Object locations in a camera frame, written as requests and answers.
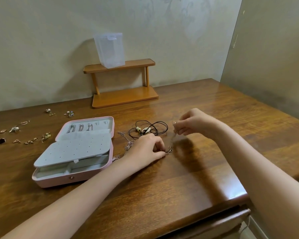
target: black cord necklace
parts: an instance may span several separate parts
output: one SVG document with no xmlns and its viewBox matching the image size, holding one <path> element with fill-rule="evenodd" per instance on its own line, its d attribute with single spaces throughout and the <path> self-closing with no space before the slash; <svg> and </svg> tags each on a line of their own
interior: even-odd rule
<svg viewBox="0 0 299 239">
<path fill-rule="evenodd" d="M 149 126 L 148 126 L 147 129 L 143 129 L 143 131 L 142 131 L 142 130 L 137 131 L 137 128 L 138 128 L 137 123 L 138 123 L 138 122 L 146 122 L 146 123 L 149 124 Z M 165 126 L 166 129 L 163 130 L 163 131 L 161 131 L 161 132 L 159 132 L 158 129 L 154 126 L 155 124 L 161 124 L 161 125 Z M 158 136 L 158 135 L 161 135 L 161 134 L 164 134 L 165 132 L 167 132 L 167 130 L 168 130 L 168 125 L 167 125 L 165 122 L 163 122 L 163 121 L 154 122 L 154 123 L 152 124 L 152 123 L 150 123 L 150 122 L 147 121 L 147 120 L 140 120 L 140 121 L 136 121 L 136 122 L 135 122 L 135 127 L 134 127 L 134 128 L 131 128 L 131 129 L 128 131 L 128 135 L 129 135 L 130 137 L 132 137 L 133 139 L 136 140 L 136 139 L 138 139 L 140 136 L 145 135 L 145 133 L 146 133 L 146 131 L 148 131 L 148 129 L 150 129 L 149 132 L 153 133 L 155 136 Z M 135 130 L 136 132 L 139 132 L 140 136 L 139 136 L 139 137 L 134 137 L 134 136 L 132 136 L 132 135 L 131 135 L 131 131 L 132 131 L 132 130 Z"/>
</svg>

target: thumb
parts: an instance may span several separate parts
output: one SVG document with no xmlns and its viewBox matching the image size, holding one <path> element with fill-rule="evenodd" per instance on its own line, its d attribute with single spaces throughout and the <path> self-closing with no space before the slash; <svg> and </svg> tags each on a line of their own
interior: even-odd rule
<svg viewBox="0 0 299 239">
<path fill-rule="evenodd" d="M 176 132 L 178 132 L 180 129 L 187 128 L 187 123 L 188 123 L 187 119 L 177 121 L 174 124 L 174 128 L 175 128 Z"/>
<path fill-rule="evenodd" d="M 161 159 L 166 155 L 165 151 L 159 151 L 154 153 L 154 160 Z"/>
</svg>

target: beige wall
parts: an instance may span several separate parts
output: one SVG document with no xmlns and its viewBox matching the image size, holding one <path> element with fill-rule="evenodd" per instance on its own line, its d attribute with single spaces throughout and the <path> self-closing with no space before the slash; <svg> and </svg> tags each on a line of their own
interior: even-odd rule
<svg viewBox="0 0 299 239">
<path fill-rule="evenodd" d="M 243 0 L 236 37 L 221 82 L 299 118 L 299 0 Z"/>
<path fill-rule="evenodd" d="M 0 0 L 0 110 L 89 97 L 94 32 L 122 32 L 125 59 L 151 58 L 153 86 L 220 80 L 241 0 Z M 100 91 L 142 85 L 139 69 Z"/>
</svg>

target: person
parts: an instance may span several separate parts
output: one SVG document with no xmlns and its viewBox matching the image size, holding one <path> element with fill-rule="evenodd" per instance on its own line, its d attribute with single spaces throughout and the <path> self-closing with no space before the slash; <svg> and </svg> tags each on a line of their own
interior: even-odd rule
<svg viewBox="0 0 299 239">
<path fill-rule="evenodd" d="M 197 108 L 181 116 L 174 124 L 174 132 L 179 135 L 201 133 L 215 141 L 272 235 L 279 239 L 299 239 L 299 183 L 296 180 L 257 152 L 229 126 Z M 160 137 L 153 134 L 141 136 L 123 158 L 3 238 L 69 239 L 122 180 L 164 156 L 165 146 Z"/>
</svg>

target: brown tabletop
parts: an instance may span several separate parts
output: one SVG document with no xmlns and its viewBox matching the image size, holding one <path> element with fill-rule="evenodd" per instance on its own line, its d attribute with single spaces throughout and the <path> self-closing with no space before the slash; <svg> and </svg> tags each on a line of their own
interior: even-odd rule
<svg viewBox="0 0 299 239">
<path fill-rule="evenodd" d="M 124 153 L 127 132 L 137 120 L 170 127 L 197 107 L 227 123 L 259 152 L 299 178 L 299 120 L 215 80 L 156 87 L 159 99 L 91 109 L 91 98 L 0 112 L 0 130 L 20 122 L 19 133 L 0 134 L 0 237 L 80 183 L 41 189 L 31 179 L 33 163 L 69 120 L 113 116 L 114 155 Z M 44 112 L 50 108 L 54 116 Z M 74 111 L 74 117 L 63 114 Z M 42 143 L 22 142 L 51 132 Z M 162 135 L 169 145 L 172 129 Z M 155 238 L 235 205 L 248 196 L 216 144 L 199 134 L 177 137 L 174 152 L 123 181 L 73 238 Z"/>
</svg>

